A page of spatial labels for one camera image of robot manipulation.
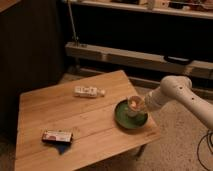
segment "cable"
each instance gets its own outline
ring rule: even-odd
[[[210,150],[211,154],[213,155],[213,150],[212,150],[212,148],[213,148],[212,136],[213,136],[213,132],[210,131],[210,130],[208,130],[207,133],[206,133],[206,135],[204,135],[204,136],[200,139],[200,141],[199,141],[199,143],[198,143],[198,146],[197,146],[197,158],[198,158],[198,161],[199,161],[200,165],[201,165],[205,170],[207,170],[207,171],[210,171],[210,169],[207,168],[207,167],[203,164],[203,162],[201,161],[200,155],[199,155],[199,150],[200,150],[200,144],[201,144],[201,142],[204,140],[204,138],[206,138],[206,141],[207,141],[207,145],[208,145],[208,147],[209,147],[209,150]]]

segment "cup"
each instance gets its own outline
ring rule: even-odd
[[[131,96],[127,99],[128,110],[127,115],[130,117],[135,117],[141,110],[142,98],[139,96]]]

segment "table leg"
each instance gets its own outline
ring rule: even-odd
[[[137,154],[136,154],[136,157],[140,157],[141,154],[143,153],[144,149],[145,149],[146,145],[142,145],[140,147],[140,149],[138,150]]]

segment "white shelf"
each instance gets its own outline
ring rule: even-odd
[[[96,7],[138,11],[138,12],[167,14],[167,15],[174,15],[174,16],[213,19],[213,13],[211,13],[211,12],[199,12],[199,11],[191,11],[191,10],[185,11],[185,10],[178,10],[178,9],[173,9],[173,8],[154,8],[152,10],[148,10],[146,6],[133,5],[133,4],[99,2],[99,1],[90,1],[90,0],[70,0],[70,1],[72,4],[78,4],[78,5],[96,6]]]

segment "wall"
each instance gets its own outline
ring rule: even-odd
[[[20,93],[55,84],[64,69],[56,1],[22,0],[0,13],[0,133],[15,140]]]

